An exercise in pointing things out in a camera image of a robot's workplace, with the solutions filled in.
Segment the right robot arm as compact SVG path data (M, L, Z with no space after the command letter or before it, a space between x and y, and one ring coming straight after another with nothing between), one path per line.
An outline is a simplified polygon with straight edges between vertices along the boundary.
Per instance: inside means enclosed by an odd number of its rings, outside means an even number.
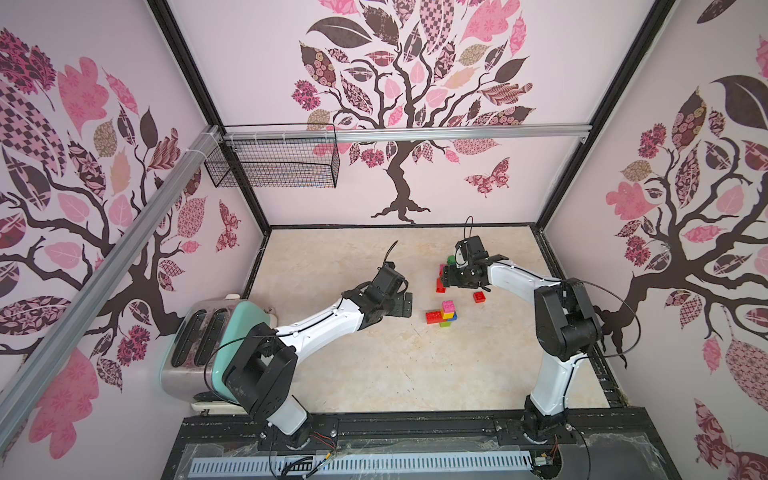
M455 262L444 268L442 282L445 287L484 291L497 287L533 306L536 338L544 354L521 423L530 442L544 443L568 422L568 397L576 373L602 338L584 282L545 277L503 255L491 256L478 236L456 243Z

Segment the long red lego brick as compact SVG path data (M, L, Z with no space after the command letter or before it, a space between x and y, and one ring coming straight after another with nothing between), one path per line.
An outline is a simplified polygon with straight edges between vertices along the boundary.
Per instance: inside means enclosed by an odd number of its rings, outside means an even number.
M428 311L425 314L426 323L431 324L439 324L443 322L443 314L441 311Z

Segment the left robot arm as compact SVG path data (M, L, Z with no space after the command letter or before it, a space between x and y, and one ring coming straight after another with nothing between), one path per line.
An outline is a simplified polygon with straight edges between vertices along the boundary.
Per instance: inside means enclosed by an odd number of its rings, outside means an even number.
M290 393L298 365L331 342L379 323L408 318L408 281L385 261L375 277L341 293L339 300L302 321L272 329L260 323L236 343L221 381L234 401L261 426L272 426L294 449L314 430L312 415Z

